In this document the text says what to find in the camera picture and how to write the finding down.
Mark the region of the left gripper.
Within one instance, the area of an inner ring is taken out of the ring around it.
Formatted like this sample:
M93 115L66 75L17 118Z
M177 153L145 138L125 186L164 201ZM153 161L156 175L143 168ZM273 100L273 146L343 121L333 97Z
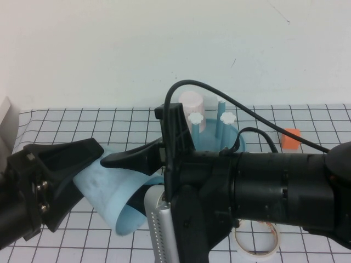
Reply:
M73 178L104 153L94 139L29 144L7 158L6 241L29 240L41 226L55 232L83 198ZM53 199L53 190L62 190Z

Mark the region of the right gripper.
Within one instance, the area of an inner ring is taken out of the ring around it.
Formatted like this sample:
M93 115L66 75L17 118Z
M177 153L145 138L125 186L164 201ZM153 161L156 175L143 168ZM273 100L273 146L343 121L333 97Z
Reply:
M111 153L100 164L152 175L165 165L165 194L171 215L180 262L208 262L209 252L233 227L239 226L234 209L236 162L217 152L196 151L183 106L171 104L155 109L162 138L143 146ZM144 198L150 185L143 185L128 205L144 216Z

